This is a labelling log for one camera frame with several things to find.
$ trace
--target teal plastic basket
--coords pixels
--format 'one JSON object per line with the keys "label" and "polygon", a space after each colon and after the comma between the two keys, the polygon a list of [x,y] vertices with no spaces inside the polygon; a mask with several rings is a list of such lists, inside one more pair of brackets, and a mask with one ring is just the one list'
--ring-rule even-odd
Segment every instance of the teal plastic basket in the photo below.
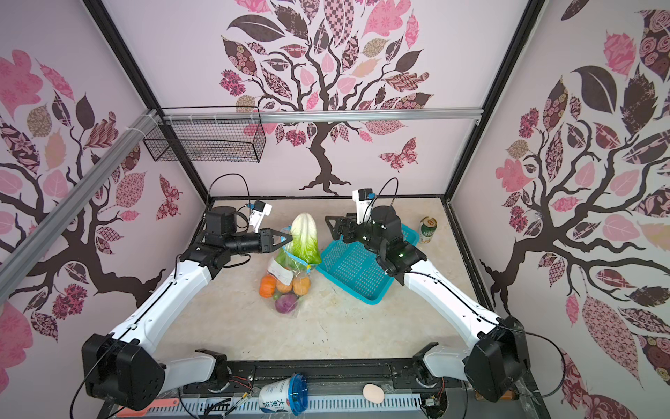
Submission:
{"label": "teal plastic basket", "polygon": [[[403,235],[410,244],[419,243],[419,233],[403,224]],[[376,255],[362,244],[332,242],[321,253],[316,269],[330,281],[365,304],[378,304],[391,286],[393,278],[377,264]]]}

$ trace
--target pink butterfly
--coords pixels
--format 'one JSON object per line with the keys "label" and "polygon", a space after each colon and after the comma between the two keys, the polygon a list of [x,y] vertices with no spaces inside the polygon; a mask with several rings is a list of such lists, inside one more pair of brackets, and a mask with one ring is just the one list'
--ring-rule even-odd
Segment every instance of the pink butterfly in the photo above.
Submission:
{"label": "pink butterfly", "polygon": [[405,163],[416,163],[417,154],[414,151],[417,147],[416,137],[410,139],[405,146],[403,151],[400,154],[396,153],[383,153],[379,155],[379,158],[385,162],[391,163],[391,167],[396,169],[400,173],[400,168],[405,165]]}
{"label": "pink butterfly", "polygon": [[183,192],[179,192],[176,186],[170,186],[170,183],[163,177],[163,175],[160,175],[160,182],[163,195],[165,195],[165,200],[158,208],[156,220],[164,219],[168,215],[174,217],[179,214],[179,206],[174,202],[179,200],[180,194],[183,194]]}

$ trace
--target wallpaper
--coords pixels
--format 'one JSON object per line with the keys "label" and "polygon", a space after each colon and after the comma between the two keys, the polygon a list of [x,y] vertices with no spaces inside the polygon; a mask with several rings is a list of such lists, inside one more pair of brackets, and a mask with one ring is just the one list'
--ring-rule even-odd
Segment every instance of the wallpaper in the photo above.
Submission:
{"label": "wallpaper", "polygon": [[661,2],[550,4],[454,200],[553,418],[667,416],[669,52]]}
{"label": "wallpaper", "polygon": [[[12,42],[0,49],[0,260],[144,111],[82,4],[25,2],[3,13],[12,19],[0,34]],[[81,345],[151,296],[201,211],[177,163],[135,147],[0,308],[3,412],[67,415],[83,378]],[[92,417],[100,405],[80,394],[75,412]]]}
{"label": "wallpaper", "polygon": [[[168,2],[160,11],[151,2],[107,6],[164,106],[228,105],[240,112],[258,106],[270,113],[481,106],[525,5],[489,3],[227,0],[195,8]],[[163,37],[159,50],[141,27]],[[465,43],[437,42],[464,32]],[[168,64],[167,57],[178,60]],[[217,109],[183,110],[198,111]],[[264,123],[261,163],[223,166],[243,174],[255,194],[347,195],[393,176],[401,180],[400,193],[444,193],[471,125]],[[251,138],[255,125],[241,131],[243,139]],[[206,184],[221,165],[196,162]],[[214,187],[215,195],[243,193],[243,185]]]}

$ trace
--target orange vegetable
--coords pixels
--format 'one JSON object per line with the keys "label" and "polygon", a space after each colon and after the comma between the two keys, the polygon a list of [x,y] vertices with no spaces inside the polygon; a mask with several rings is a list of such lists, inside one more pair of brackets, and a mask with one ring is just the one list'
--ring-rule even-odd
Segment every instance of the orange vegetable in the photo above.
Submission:
{"label": "orange vegetable", "polygon": [[266,275],[261,279],[261,287],[258,290],[258,293],[263,298],[270,298],[275,293],[275,282],[276,279],[272,275]]}
{"label": "orange vegetable", "polygon": [[308,293],[311,285],[312,283],[310,282],[310,277],[295,277],[293,279],[293,292],[295,292],[295,295],[303,296]]}
{"label": "orange vegetable", "polygon": [[286,294],[287,292],[291,292],[293,289],[293,284],[288,284],[284,285],[284,283],[280,280],[277,280],[277,291],[281,292],[282,294]]}

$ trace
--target silver metal bar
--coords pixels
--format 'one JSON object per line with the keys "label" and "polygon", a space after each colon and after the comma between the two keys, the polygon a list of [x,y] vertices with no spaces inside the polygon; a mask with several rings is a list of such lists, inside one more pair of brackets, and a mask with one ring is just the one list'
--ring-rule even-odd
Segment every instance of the silver metal bar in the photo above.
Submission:
{"label": "silver metal bar", "polygon": [[49,250],[95,192],[109,179],[114,169],[149,133],[158,120],[156,111],[146,110],[114,142],[98,163],[72,188],[16,250],[4,261],[0,270],[0,304],[4,303],[33,266]]}
{"label": "silver metal bar", "polygon": [[[165,121],[247,119],[248,113],[184,113],[178,110],[165,116]],[[390,121],[400,119],[479,119],[481,108],[426,108],[426,109],[384,109],[379,111],[306,111],[306,112],[263,112],[261,119],[266,123],[329,122],[329,121]]]}

